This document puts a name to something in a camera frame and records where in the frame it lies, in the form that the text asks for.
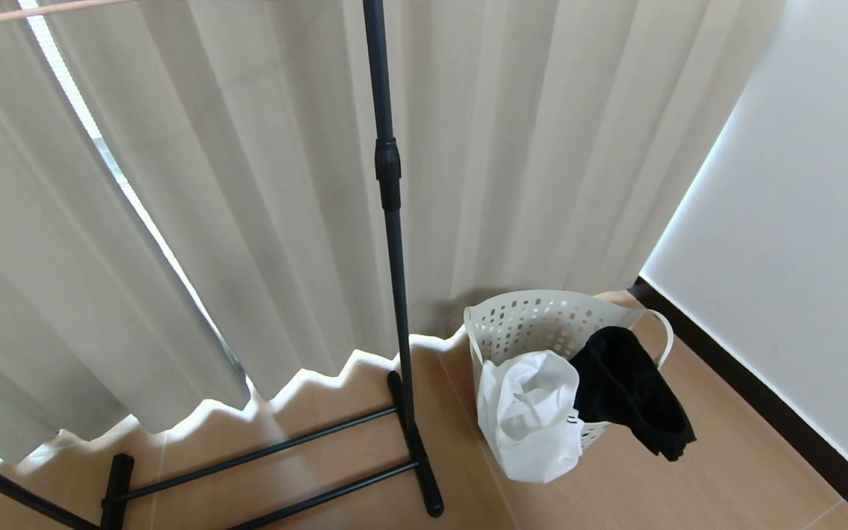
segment white plastic basket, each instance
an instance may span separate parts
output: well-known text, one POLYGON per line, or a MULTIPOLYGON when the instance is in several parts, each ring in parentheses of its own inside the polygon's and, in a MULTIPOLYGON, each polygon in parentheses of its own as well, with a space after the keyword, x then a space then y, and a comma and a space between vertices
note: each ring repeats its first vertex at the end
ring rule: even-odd
MULTIPOLYGON (((579 292, 515 291, 494 296, 464 310, 464 326, 470 338, 474 388, 480 389, 482 364, 501 364, 521 353, 552 350, 570 359, 588 342, 593 332, 606 325, 633 328, 652 313, 666 328, 666 347, 657 356, 657 368, 673 349, 673 328, 666 317, 652 309, 621 308, 579 292)), ((610 425, 586 423, 582 449, 595 442, 610 425)))

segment curtain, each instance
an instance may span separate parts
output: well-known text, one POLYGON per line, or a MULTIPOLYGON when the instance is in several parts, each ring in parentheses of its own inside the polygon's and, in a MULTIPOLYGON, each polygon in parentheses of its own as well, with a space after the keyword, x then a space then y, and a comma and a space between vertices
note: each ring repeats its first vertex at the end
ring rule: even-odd
POLYGON ((21 24, 0 24, 0 457, 248 389, 21 24))

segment pole connector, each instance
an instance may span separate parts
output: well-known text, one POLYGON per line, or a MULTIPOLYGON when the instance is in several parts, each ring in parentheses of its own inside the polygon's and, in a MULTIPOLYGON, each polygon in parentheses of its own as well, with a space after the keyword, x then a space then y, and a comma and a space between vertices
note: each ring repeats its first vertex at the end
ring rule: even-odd
POLYGON ((401 158, 394 138, 375 141, 375 178, 381 189, 381 208, 384 211, 401 209, 401 158))

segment curtain fold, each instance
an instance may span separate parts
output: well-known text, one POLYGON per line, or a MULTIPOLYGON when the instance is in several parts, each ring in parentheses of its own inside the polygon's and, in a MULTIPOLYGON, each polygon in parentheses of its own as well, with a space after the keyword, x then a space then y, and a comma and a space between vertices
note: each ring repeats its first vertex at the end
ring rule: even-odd
POLYGON ((169 428, 248 390, 74 117, 24 23, 0 24, 0 457, 133 413, 169 428))
MULTIPOLYGON (((782 7, 387 2, 411 331, 448 334, 465 305, 498 292, 632 284, 782 7)), ((48 21, 110 151, 265 398, 299 369, 339 373, 356 348, 397 351, 361 0, 142 1, 48 21)), ((50 182, 60 214, 48 219, 63 232, 31 233, 29 222, 27 234, 1 236, 16 245, 0 255, 0 286, 24 308, 18 328, 51 334, 40 339, 53 343, 48 355, 86 358, 81 372, 101 385, 101 363, 113 364, 101 355, 154 352, 130 388, 107 386, 101 418, 158 406, 146 395, 238 403, 235 370, 133 216, 97 191, 106 171, 22 33, 0 26, 10 46, 0 128, 17 145, 0 138, 0 149, 21 151, 0 167, 1 186, 50 182), (31 110, 36 124, 20 128, 31 110), (6 265, 31 259, 36 245, 19 244, 38 239, 38 251, 77 254, 50 255, 53 271, 44 256, 6 265), (81 288, 50 296, 61 278, 81 288), (178 373, 173 389, 152 385, 162 368, 178 373)), ((2 358, 19 352, 1 346, 2 358)), ((149 423, 172 416, 159 414, 149 423)))

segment black metal clothes rack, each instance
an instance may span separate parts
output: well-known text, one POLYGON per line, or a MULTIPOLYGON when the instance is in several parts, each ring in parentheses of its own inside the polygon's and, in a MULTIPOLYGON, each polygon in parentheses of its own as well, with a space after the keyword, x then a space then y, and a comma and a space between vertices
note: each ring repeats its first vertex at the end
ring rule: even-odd
POLYGON ((138 487, 131 490, 129 486, 130 476, 135 465, 135 460, 125 453, 118 453, 113 457, 110 466, 110 476, 107 480, 107 496, 101 502, 103 515, 100 524, 90 521, 71 513, 57 504, 51 503, 40 496, 32 493, 24 487, 15 484, 0 474, 0 493, 11 499, 38 511, 44 516, 56 520, 71 528, 78 529, 104 529, 119 530, 124 524, 127 502, 150 495, 170 487, 179 486, 186 482, 218 473, 222 470, 261 459, 261 457, 279 453, 302 443, 310 442, 319 437, 337 433, 349 427, 370 422, 391 413, 397 413, 400 420, 404 440, 408 446, 410 460, 382 470, 379 473, 370 474, 353 483, 334 490, 320 493, 299 503, 290 504, 283 509, 275 510, 261 517, 248 520, 246 523, 233 526, 233 529, 257 528, 266 524, 274 523, 276 520, 289 517, 310 509, 313 506, 332 501, 362 487, 381 482, 398 473, 414 470, 417 474, 417 482, 420 484, 421 493, 424 497, 424 507, 432 517, 439 517, 444 512, 444 501, 441 499, 440 490, 437 489, 437 480, 431 470, 424 443, 421 442, 420 431, 414 420, 414 390, 411 386, 411 349, 408 343, 408 311, 407 299, 404 289, 404 258, 401 249, 401 195, 398 179, 401 177, 401 164, 398 157, 398 144, 395 141, 391 122, 391 96, 388 88, 388 60, 386 53, 386 41, 384 41, 384 11, 381 0, 364 0, 364 23, 366 24, 366 38, 368 42, 368 63, 371 70, 371 88, 375 108, 375 125, 378 140, 375 142, 375 178, 381 189, 381 208, 384 210, 384 224, 386 224, 386 237, 388 244, 388 264, 391 269, 391 289, 395 304, 395 319, 397 322, 397 344, 400 356, 401 375, 390 372, 387 376, 388 389, 391 392, 393 405, 384 409, 357 416, 350 420, 330 425, 324 429, 289 439, 275 445, 255 450, 247 455, 237 456, 234 459, 225 460, 211 466, 202 467, 199 470, 182 474, 149 486, 138 487))

